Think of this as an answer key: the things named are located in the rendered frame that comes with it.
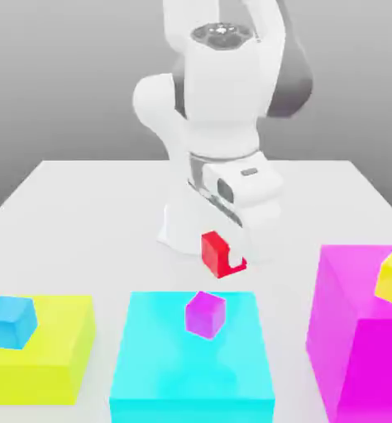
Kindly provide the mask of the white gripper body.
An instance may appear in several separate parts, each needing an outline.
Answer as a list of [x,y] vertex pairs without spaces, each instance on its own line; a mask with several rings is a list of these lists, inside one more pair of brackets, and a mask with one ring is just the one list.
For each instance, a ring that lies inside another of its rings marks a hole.
[[197,222],[199,232],[216,231],[228,244],[241,245],[243,257],[248,258],[246,234],[227,214],[215,207],[190,183],[186,183],[191,203],[192,216]]

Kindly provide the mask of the small red cube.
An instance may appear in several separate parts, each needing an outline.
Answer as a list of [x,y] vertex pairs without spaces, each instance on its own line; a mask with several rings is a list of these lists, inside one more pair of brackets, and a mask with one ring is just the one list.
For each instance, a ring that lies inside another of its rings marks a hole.
[[223,278],[246,269],[247,261],[245,258],[241,258],[241,261],[237,264],[231,263],[230,251],[229,244],[216,231],[202,234],[202,261],[216,278]]

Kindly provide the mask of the small purple cube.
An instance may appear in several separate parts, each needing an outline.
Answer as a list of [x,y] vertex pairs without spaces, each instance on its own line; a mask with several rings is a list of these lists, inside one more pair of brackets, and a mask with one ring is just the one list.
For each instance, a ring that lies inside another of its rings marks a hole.
[[226,300],[208,292],[199,291],[185,307],[185,329],[212,340],[226,320]]

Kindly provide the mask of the small blue cube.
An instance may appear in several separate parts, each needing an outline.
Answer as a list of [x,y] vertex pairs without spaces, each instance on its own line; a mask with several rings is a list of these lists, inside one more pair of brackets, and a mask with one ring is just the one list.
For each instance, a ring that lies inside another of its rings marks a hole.
[[0,349],[23,349],[37,326],[30,297],[0,296]]

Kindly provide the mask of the large cyan box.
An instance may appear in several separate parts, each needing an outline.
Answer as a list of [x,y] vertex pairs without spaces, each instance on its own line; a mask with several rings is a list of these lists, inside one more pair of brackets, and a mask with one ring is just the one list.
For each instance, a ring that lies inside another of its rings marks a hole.
[[133,292],[109,396],[111,423],[273,423],[256,296],[222,292],[212,340],[184,328],[193,292]]

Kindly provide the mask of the large magenta box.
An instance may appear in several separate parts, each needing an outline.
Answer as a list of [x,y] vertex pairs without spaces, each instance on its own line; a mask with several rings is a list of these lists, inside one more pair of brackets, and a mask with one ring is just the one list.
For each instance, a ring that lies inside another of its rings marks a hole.
[[306,349],[328,423],[392,423],[392,303],[375,295],[392,245],[320,249]]

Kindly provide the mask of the large yellow box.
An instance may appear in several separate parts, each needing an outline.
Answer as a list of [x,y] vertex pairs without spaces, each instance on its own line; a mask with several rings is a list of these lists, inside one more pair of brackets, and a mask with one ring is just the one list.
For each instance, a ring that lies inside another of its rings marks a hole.
[[37,327],[22,349],[0,348],[0,405],[73,405],[96,332],[88,295],[37,295]]

